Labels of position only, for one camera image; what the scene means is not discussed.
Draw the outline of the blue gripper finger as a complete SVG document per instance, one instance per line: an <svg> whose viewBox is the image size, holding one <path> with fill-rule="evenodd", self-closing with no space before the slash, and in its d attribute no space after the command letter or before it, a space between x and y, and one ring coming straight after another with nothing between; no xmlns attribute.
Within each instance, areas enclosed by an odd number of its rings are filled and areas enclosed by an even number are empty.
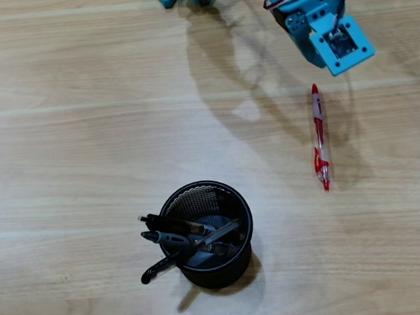
<svg viewBox="0 0 420 315"><path fill-rule="evenodd" d="M323 58L316 52L315 46L310 40L310 35L313 33L308 25L290 26L289 36L293 43L297 46L303 57L312 65L319 68L325 68L326 64Z"/></svg>

